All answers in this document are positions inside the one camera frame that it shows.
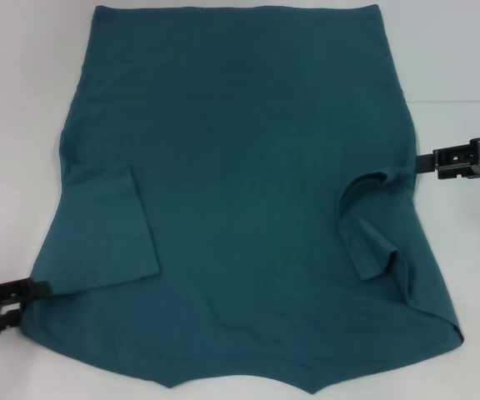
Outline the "teal blue t-shirt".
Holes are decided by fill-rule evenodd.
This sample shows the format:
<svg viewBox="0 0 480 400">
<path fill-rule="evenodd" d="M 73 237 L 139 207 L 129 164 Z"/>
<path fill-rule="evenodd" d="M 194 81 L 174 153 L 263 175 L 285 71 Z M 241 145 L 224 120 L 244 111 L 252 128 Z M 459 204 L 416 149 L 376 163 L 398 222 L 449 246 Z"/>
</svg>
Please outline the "teal blue t-shirt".
<svg viewBox="0 0 480 400">
<path fill-rule="evenodd" d="M 22 334 L 308 393 L 458 348 L 378 6 L 95 9 Z"/>
</svg>

